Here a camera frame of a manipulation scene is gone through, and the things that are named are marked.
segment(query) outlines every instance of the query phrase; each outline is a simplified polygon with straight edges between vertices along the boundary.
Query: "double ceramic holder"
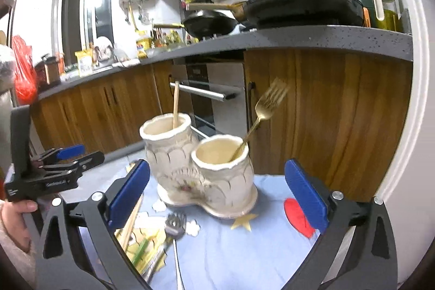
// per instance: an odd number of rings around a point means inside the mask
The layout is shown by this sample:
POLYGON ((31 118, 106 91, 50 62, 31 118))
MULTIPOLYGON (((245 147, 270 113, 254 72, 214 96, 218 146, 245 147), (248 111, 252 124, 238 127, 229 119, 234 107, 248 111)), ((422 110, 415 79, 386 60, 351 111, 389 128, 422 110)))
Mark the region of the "double ceramic holder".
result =
POLYGON ((254 169, 246 145, 228 162, 242 138, 216 135, 198 142, 189 115, 154 117, 140 128, 157 192, 167 205, 199 205, 209 214, 234 219, 249 213, 257 201, 254 169))

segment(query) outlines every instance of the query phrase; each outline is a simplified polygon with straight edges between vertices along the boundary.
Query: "tablecloth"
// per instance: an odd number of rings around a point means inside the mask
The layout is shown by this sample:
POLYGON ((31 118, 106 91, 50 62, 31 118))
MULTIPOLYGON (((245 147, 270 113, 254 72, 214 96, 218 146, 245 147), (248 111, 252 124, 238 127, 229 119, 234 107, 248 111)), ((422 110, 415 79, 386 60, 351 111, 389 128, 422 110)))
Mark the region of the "tablecloth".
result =
MULTIPOLYGON (((233 220, 219 220, 197 206, 176 208, 196 220, 201 230, 197 237, 185 235, 177 242, 181 275, 186 290, 280 290, 292 277, 319 236, 301 235, 288 222, 284 200, 294 198, 284 176, 255 176, 258 201, 252 213, 249 232, 240 226, 230 227, 233 220)), ((111 181, 102 186, 106 190, 111 181)), ((144 190, 141 212, 156 213, 157 182, 151 177, 144 190)), ((154 290, 176 290, 173 248, 167 254, 166 266, 151 281, 154 290)))

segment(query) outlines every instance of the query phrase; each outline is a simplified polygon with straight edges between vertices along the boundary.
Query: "metal screw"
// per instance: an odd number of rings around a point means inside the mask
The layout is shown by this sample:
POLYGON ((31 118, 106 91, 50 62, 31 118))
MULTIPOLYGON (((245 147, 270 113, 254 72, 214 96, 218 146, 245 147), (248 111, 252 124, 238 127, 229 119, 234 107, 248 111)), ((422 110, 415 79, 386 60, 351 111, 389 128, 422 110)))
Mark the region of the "metal screw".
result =
POLYGON ((334 191, 332 192, 332 198, 336 199, 336 200, 342 200, 344 198, 343 193, 341 193, 340 191, 334 191))
POLYGON ((51 205, 53 207, 58 207, 61 203, 62 203, 62 199, 60 199, 60 198, 54 198, 53 201, 51 202, 51 205))
POLYGON ((382 200, 382 198, 379 198, 379 197, 373 198, 373 201, 378 205, 384 204, 384 201, 382 200))
POLYGON ((94 200, 95 202, 98 202, 99 200, 102 200, 103 199, 103 194, 101 193, 101 192, 95 192, 93 195, 92 195, 92 200, 94 200))

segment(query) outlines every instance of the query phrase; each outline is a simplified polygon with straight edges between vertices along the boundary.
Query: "oven door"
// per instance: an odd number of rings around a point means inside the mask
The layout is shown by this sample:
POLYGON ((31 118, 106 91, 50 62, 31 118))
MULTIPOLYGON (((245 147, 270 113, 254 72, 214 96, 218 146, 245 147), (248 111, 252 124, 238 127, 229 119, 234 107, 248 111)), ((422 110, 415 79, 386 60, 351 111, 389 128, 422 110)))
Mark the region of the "oven door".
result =
POLYGON ((201 138, 215 134, 243 137, 247 133, 246 95, 242 63, 173 66, 180 81, 180 112, 188 113, 201 138))

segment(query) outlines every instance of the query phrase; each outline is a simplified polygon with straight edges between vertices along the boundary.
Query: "gray floor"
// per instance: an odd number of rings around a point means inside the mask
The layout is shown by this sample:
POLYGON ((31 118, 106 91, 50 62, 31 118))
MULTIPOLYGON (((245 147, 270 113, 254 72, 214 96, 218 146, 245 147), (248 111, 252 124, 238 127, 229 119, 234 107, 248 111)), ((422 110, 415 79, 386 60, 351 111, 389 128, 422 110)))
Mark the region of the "gray floor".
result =
POLYGON ((145 150, 119 158, 118 160, 105 163, 89 170, 80 177, 79 187, 62 192, 66 202, 79 202, 88 199, 96 191, 105 192, 112 182, 127 174, 126 166, 129 163, 142 158, 147 159, 145 150))

